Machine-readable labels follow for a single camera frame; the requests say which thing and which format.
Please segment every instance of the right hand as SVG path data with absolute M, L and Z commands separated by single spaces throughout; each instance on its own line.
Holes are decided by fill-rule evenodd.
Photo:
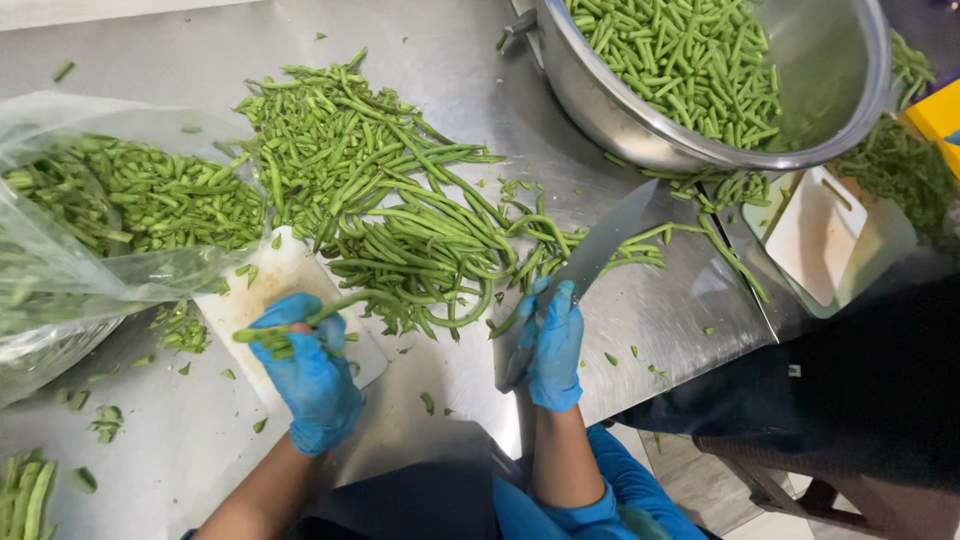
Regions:
M 524 297 L 516 307 L 517 320 L 523 321 L 517 345 L 533 349 L 534 359 L 527 370 L 533 402 L 554 412 L 566 412 L 580 401 L 584 393 L 577 376 L 584 317 L 579 307 L 571 305 L 573 282 L 561 282 L 550 301 L 543 325 L 538 327 L 534 315 L 537 295 L 549 283 L 549 277 L 536 280 L 532 294 Z
M 324 344 L 329 351 L 344 350 L 347 323 L 343 317 L 333 314 L 316 329 L 302 322 L 323 307 L 316 296 L 299 292 L 267 307 L 250 325 L 254 329 L 290 325 L 287 338 L 294 348 L 293 358 L 273 359 L 258 342 L 251 342 L 250 349 L 294 414 L 290 441 L 301 454 L 310 456 L 346 439 L 363 411 L 363 396 L 353 383 L 347 359 L 324 350 Z

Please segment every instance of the green bean in bowl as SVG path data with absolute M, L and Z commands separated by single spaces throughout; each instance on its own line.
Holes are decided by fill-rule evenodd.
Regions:
M 564 0 L 590 48 L 636 95 L 689 130 L 744 150 L 782 113 L 767 36 L 741 0 Z

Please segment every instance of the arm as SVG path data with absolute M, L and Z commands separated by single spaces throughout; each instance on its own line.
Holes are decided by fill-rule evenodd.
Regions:
M 316 329 L 302 321 L 323 307 L 315 296 L 298 293 L 267 307 L 251 328 L 290 325 L 293 358 L 274 359 L 260 343 L 253 354 L 290 407 L 294 420 L 270 453 L 233 490 L 194 535 L 193 540 L 265 540 L 293 524 L 310 495 L 313 473 L 325 452 L 353 431 L 363 411 L 363 396 L 353 384 L 343 351 L 347 323 L 340 315 Z
M 587 441 L 580 406 L 567 412 L 537 407 L 533 493 L 555 508 L 579 508 L 599 501 L 606 487 Z
M 324 461 L 301 454 L 284 433 L 263 461 L 223 501 L 193 540 L 254 540 L 279 536 L 309 495 L 308 481 Z
M 578 508 L 596 503 L 606 490 L 577 406 L 583 394 L 577 364 L 584 318 L 571 302 L 573 283 L 562 282 L 538 327 L 536 295 L 548 283 L 549 278 L 537 280 L 533 294 L 516 308 L 525 320 L 518 345 L 534 350 L 529 369 L 530 397 L 538 406 L 533 495 L 549 506 Z

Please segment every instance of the knife blade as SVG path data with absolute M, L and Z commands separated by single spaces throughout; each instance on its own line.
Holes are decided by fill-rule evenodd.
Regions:
M 640 228 L 643 213 L 657 188 L 656 180 L 649 180 L 621 200 L 607 215 L 591 228 L 587 236 L 573 250 L 566 264 L 550 280 L 546 289 L 537 295 L 537 322 L 542 324 L 546 311 L 557 292 L 557 285 L 564 281 L 573 282 L 572 303 L 580 302 L 590 286 L 603 271 L 607 262 L 616 253 L 617 248 Z M 517 349 L 507 362 L 505 375 L 496 385 L 506 394 L 516 388 L 526 376 L 527 368 L 533 361 L 533 351 Z

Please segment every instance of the metal countertop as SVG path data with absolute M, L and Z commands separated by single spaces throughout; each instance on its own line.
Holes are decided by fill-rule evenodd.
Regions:
M 280 77 L 284 64 L 346 61 L 367 45 L 362 73 L 371 87 L 396 89 L 455 140 L 485 142 L 492 153 L 510 156 L 493 166 L 459 164 L 454 172 L 471 183 L 487 179 L 481 191 L 490 200 L 499 198 L 497 176 L 541 182 L 549 190 L 546 210 L 560 227 L 588 227 L 642 177 L 605 160 L 570 122 L 525 43 L 502 55 L 493 50 L 500 29 L 514 18 L 511 6 L 497 0 L 284 0 L 6 32 L 0 34 L 0 70 L 8 76 L 0 98 L 55 88 L 192 106 L 249 128 L 229 110 L 248 95 L 245 78 Z M 329 37 L 314 41 L 318 31 Z M 50 74 L 65 58 L 77 68 L 56 86 Z M 517 193 L 528 206 L 535 197 L 533 190 Z M 666 189 L 646 216 L 650 227 L 695 220 L 694 206 Z M 707 238 L 676 232 L 663 252 L 667 269 L 618 267 L 581 303 L 587 324 L 581 407 L 588 423 L 776 340 L 752 292 Z M 518 298 L 509 291 L 501 306 L 493 306 L 494 321 L 505 318 Z M 793 300 L 783 301 L 789 306 Z M 152 366 L 86 383 L 93 373 L 158 350 L 154 331 L 145 330 L 150 318 L 130 317 L 36 397 L 0 411 L 0 454 L 42 447 L 60 461 L 59 484 L 66 487 L 58 487 L 50 506 L 53 521 L 63 523 L 60 539 L 179 537 L 209 515 L 290 420 L 285 409 L 264 410 L 242 378 L 216 376 L 235 367 L 219 342 L 201 356 L 160 350 Z M 705 335 L 704 327 L 716 331 Z M 364 416 L 334 453 L 326 480 L 340 485 L 456 452 L 483 431 L 511 457 L 529 452 L 529 404 L 494 389 L 506 345 L 488 341 L 487 332 L 482 323 L 467 327 L 459 345 L 439 331 L 440 343 L 421 334 L 384 337 L 380 345 L 392 365 L 365 390 Z M 639 348 L 639 360 L 631 345 Z M 409 347 L 409 354 L 398 353 Z M 610 365 L 604 353 L 617 356 L 619 365 Z M 184 377 L 176 370 L 187 360 L 193 363 Z M 650 373 L 649 363 L 668 378 Z M 84 412 L 53 405 L 60 387 L 92 391 Z M 456 412 L 427 416 L 423 391 L 438 411 Z M 119 405 L 127 416 L 106 446 L 84 431 L 102 404 Z M 252 424 L 268 415 L 267 428 L 254 435 Z M 71 489 L 63 475 L 81 465 L 100 482 L 93 496 Z

